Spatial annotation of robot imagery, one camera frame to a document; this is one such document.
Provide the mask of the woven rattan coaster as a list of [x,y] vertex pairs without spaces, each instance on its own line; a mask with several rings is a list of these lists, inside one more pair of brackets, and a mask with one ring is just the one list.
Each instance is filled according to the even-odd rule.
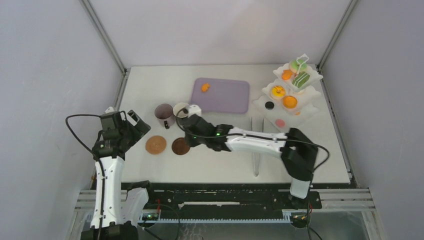
[[161,154],[167,147],[167,141],[163,136],[154,135],[145,143],[145,150],[152,155]]

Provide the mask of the dark wooden round coaster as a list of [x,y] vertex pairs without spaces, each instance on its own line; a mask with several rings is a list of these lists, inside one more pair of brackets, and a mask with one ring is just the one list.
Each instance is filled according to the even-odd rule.
[[175,139],[171,145],[171,149],[174,154],[182,156],[190,151],[190,147],[186,144],[183,137]]

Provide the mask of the aluminium frame post right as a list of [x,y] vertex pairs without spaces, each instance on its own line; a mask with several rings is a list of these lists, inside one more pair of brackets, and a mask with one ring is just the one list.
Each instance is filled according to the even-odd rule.
[[360,0],[350,0],[345,11],[343,12],[343,15],[340,19],[340,21],[338,22],[331,38],[330,41],[327,45],[327,47],[324,50],[323,55],[321,56],[318,64],[317,64],[317,70],[319,72],[321,72],[324,68],[324,66],[326,65],[334,47],[336,46],[336,43],[338,42],[340,36],[342,35],[346,25],[348,24],[348,21],[350,20],[353,12],[355,11],[358,3],[360,2]]

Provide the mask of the yellow frosted donut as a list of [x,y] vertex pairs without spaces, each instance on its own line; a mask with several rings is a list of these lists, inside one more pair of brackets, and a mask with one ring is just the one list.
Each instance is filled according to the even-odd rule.
[[286,96],[286,90],[281,85],[275,85],[270,90],[270,97],[274,100],[282,100]]

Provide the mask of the black sandwich cookie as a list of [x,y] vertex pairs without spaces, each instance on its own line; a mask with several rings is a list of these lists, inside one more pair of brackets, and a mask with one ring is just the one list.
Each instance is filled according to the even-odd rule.
[[264,104],[264,106],[265,106],[265,108],[266,108],[267,110],[273,110],[273,109],[274,109],[274,107],[275,107],[275,104],[274,104],[272,101],[267,101],[267,102]]

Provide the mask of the purple mug black handle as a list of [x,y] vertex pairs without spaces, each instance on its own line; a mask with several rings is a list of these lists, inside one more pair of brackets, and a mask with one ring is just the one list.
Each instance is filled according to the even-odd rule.
[[167,130],[176,122],[173,107],[167,103],[158,105],[154,110],[154,116],[159,121],[160,125]]

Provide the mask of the orange bear cookie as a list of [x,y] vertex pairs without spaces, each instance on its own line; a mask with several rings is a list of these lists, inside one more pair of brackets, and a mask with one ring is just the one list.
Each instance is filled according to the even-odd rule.
[[284,81],[287,81],[287,80],[289,80],[289,79],[290,79],[293,75],[294,75],[294,72],[293,72],[293,71],[291,71],[290,69],[285,69],[285,70],[282,72],[281,78],[282,78]]

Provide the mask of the orange egg tart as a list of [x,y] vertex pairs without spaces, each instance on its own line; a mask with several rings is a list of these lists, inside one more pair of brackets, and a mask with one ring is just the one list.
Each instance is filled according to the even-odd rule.
[[294,109],[298,105],[298,100],[292,95],[287,95],[282,99],[282,104],[287,109]]

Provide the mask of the pink macaron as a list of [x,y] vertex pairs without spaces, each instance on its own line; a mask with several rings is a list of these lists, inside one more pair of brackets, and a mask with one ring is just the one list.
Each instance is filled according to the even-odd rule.
[[285,123],[285,121],[284,121],[284,120],[282,120],[282,119],[277,119],[277,120],[275,121],[275,125],[276,125],[278,128],[283,128],[283,127],[285,127],[286,123]]

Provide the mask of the steel white serving tongs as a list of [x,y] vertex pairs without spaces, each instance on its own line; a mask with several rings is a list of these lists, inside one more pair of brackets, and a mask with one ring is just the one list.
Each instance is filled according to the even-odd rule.
[[[251,117],[250,119],[250,130],[254,132],[264,132],[265,127],[265,119],[264,118],[254,118]],[[251,154],[252,156],[252,166],[253,166],[253,175],[255,177],[259,176],[260,172],[260,164],[261,164],[261,154],[253,152]]]

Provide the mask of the green striped cake slice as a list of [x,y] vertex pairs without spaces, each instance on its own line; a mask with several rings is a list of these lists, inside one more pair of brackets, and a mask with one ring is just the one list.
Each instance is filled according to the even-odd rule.
[[300,72],[292,81],[292,84],[297,87],[301,88],[305,83],[307,83],[310,79],[311,75],[307,72]]

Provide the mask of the white three tier stand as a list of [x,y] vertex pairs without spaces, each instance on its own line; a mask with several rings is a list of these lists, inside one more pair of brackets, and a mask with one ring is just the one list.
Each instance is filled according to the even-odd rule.
[[[313,87],[313,84],[320,81],[323,76],[319,74],[317,70],[314,70],[308,65],[310,58],[305,53],[294,60],[298,59],[302,59],[307,63],[307,68],[304,72],[310,75],[308,82],[306,82],[301,88],[294,86],[292,81],[299,73],[294,73],[289,80],[282,79],[282,73],[284,70],[289,69],[289,63],[293,61],[291,60],[289,63],[286,63],[273,71],[276,79],[269,83],[266,87],[262,88],[262,95],[258,99],[252,101],[253,106],[255,106],[256,109],[263,114],[264,118],[281,132],[287,132],[289,128],[298,128],[306,120],[319,112],[319,109],[313,105],[313,101],[320,97],[321,93]],[[270,96],[270,90],[273,86],[282,86],[286,91],[285,96],[295,97],[298,101],[296,108],[287,109],[283,106],[282,99],[272,99]],[[265,103],[269,101],[274,103],[274,108],[272,110],[265,108]],[[285,127],[277,127],[275,124],[277,119],[284,120]]]

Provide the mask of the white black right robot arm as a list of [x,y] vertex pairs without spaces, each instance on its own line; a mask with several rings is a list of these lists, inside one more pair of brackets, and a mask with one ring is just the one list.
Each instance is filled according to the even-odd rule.
[[179,124],[189,147],[204,145],[215,152],[252,152],[280,159],[291,177],[289,203],[302,208],[309,201],[319,147],[299,129],[283,133],[265,133],[234,127],[213,125],[196,114]]

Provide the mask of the aluminium frame post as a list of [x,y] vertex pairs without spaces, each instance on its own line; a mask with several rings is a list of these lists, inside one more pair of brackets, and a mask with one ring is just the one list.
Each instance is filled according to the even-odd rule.
[[106,28],[104,27],[100,17],[98,16],[97,11],[95,10],[92,2],[90,0],[79,0],[79,2],[85,10],[91,23],[93,24],[94,29],[98,33],[101,41],[103,42],[106,49],[110,53],[112,59],[114,60],[115,64],[117,65],[119,71],[123,76],[125,76],[128,70],[125,67],[115,45],[113,44],[112,39],[110,38]]
[[353,12],[355,11],[358,3],[360,2],[360,0],[350,0],[345,11],[343,12],[343,15],[340,19],[340,21],[338,22],[331,38],[330,41],[327,45],[327,47],[324,50],[323,55],[321,56],[318,64],[317,64],[317,70],[319,72],[321,72],[324,68],[324,66],[326,65],[334,47],[336,46],[336,43],[338,42],[340,36],[342,35],[346,25],[348,24],[348,21],[350,20]]

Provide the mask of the black mug white inside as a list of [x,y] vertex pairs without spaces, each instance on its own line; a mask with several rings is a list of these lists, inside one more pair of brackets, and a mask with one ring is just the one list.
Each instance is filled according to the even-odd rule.
[[180,125],[183,125],[184,120],[188,117],[188,110],[186,109],[188,106],[188,103],[180,102],[173,107],[176,122]]

